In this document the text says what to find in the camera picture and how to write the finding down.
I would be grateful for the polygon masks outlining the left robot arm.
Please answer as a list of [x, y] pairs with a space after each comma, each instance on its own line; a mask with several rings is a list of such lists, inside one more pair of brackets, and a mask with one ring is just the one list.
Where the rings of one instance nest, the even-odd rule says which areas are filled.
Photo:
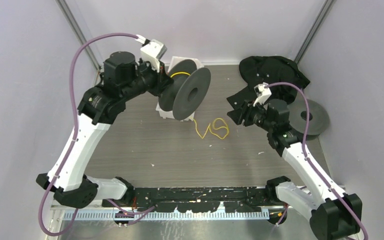
[[144, 93], [159, 97], [173, 80], [159, 59], [136, 59], [127, 51], [114, 52], [103, 63], [100, 82], [74, 106], [74, 126], [52, 169], [36, 183], [61, 205], [75, 209], [95, 200], [115, 200], [121, 207], [133, 202], [133, 186], [121, 177], [96, 178], [85, 174], [100, 140], [126, 103]]

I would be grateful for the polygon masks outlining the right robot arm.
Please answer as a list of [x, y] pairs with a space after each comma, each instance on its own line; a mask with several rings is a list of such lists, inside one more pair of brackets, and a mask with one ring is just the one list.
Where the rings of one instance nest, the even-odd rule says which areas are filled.
[[281, 99], [271, 99], [267, 104], [233, 100], [233, 109], [227, 115], [237, 125], [255, 125], [265, 130], [270, 146], [295, 170], [309, 191], [306, 193], [289, 180], [275, 178], [266, 184], [268, 203], [284, 202], [296, 209], [308, 220], [318, 240], [350, 239], [358, 233], [367, 237], [361, 221], [362, 200], [336, 184], [307, 147], [306, 124], [317, 120], [325, 123], [328, 119], [323, 109], [315, 115], [308, 111], [306, 107], [311, 104], [311, 100], [292, 104]]

